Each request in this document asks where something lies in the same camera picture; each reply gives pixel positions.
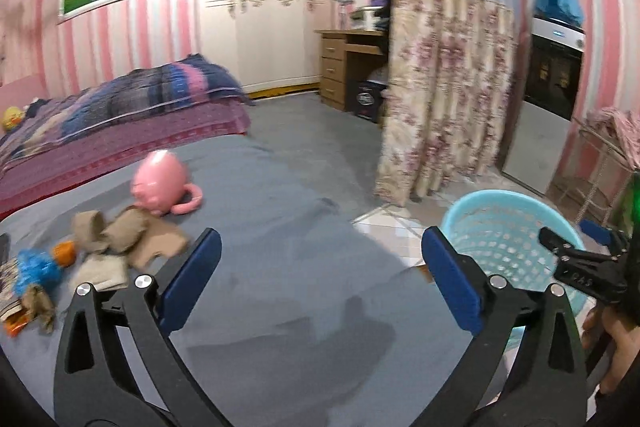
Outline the person's hand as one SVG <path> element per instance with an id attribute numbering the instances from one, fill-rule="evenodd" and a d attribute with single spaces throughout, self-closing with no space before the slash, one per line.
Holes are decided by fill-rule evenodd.
<path id="1" fill-rule="evenodd" d="M 596 329 L 602 326 L 615 346 L 610 367 L 600 380 L 600 392 L 610 395 L 631 368 L 639 353 L 639 326 L 614 307 L 594 307 L 582 323 L 582 347 L 597 341 Z"/>

